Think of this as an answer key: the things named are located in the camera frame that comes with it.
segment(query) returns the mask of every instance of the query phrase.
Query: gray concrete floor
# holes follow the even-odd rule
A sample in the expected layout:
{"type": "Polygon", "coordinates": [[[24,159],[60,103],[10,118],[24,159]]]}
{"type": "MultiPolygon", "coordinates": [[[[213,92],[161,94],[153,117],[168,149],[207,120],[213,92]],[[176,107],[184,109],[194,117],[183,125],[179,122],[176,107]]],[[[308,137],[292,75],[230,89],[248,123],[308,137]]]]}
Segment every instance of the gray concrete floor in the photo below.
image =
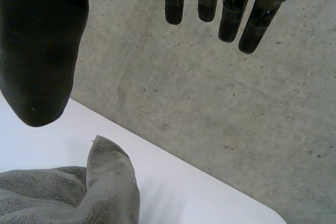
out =
{"type": "Polygon", "coordinates": [[[217,38],[220,0],[179,26],[163,0],[90,7],[73,99],[288,224],[336,223],[336,0],[287,1],[250,56],[217,38]]]}

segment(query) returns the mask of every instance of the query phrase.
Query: white table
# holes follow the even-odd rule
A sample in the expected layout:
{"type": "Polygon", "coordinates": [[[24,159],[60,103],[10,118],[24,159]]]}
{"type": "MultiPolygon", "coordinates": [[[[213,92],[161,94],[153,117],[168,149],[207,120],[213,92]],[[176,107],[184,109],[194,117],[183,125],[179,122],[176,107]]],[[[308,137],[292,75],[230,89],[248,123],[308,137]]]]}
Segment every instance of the white table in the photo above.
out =
{"type": "Polygon", "coordinates": [[[70,100],[55,123],[31,128],[0,94],[0,172],[86,166],[96,135],[130,156],[141,193],[140,224],[285,224],[273,210],[70,100]]]}

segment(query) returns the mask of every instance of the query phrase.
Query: gray towel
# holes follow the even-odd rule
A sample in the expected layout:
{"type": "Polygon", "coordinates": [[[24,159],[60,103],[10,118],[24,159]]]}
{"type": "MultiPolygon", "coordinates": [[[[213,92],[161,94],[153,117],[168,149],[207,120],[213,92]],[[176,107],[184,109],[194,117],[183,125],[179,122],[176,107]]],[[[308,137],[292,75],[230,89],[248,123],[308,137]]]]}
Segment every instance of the gray towel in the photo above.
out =
{"type": "Polygon", "coordinates": [[[86,168],[1,173],[0,223],[139,223],[136,184],[128,155],[117,144],[97,136],[86,168]]]}

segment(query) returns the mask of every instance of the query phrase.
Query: black rubber fingertip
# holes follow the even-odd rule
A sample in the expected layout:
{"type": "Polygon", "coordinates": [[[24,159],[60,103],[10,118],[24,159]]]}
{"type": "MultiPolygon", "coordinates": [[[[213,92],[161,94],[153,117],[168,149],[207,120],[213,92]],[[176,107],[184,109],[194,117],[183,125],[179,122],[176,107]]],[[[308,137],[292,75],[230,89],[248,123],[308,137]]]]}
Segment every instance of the black rubber fingertip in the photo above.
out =
{"type": "Polygon", "coordinates": [[[67,105],[68,95],[46,92],[38,96],[30,93],[13,92],[2,87],[2,93],[19,119],[31,127],[42,127],[61,117],[67,105]]]}
{"type": "Polygon", "coordinates": [[[214,20],[216,14],[216,6],[198,5],[198,17],[204,22],[214,20]]]}
{"type": "Polygon", "coordinates": [[[183,18],[183,6],[166,6],[166,21],[171,25],[178,25],[183,18]]]}
{"type": "Polygon", "coordinates": [[[258,27],[248,22],[239,41],[239,50],[248,55],[252,54],[257,49],[266,30],[267,27],[258,27]]]}
{"type": "Polygon", "coordinates": [[[240,26],[240,20],[234,16],[230,18],[230,13],[225,13],[223,11],[223,17],[218,31],[218,37],[221,41],[230,43],[235,40],[238,29],[240,26]]]}

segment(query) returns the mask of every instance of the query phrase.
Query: white tabletop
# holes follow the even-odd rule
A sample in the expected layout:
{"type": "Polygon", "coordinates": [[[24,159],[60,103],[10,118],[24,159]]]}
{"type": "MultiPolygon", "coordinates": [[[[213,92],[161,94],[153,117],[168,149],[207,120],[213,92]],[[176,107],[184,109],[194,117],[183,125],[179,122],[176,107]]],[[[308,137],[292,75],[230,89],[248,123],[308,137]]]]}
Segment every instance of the white tabletop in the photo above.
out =
{"type": "Polygon", "coordinates": [[[96,135],[130,156],[141,194],[140,224],[286,224],[273,210],[70,100],[41,128],[23,124],[0,94],[0,172],[86,166],[96,135]]]}

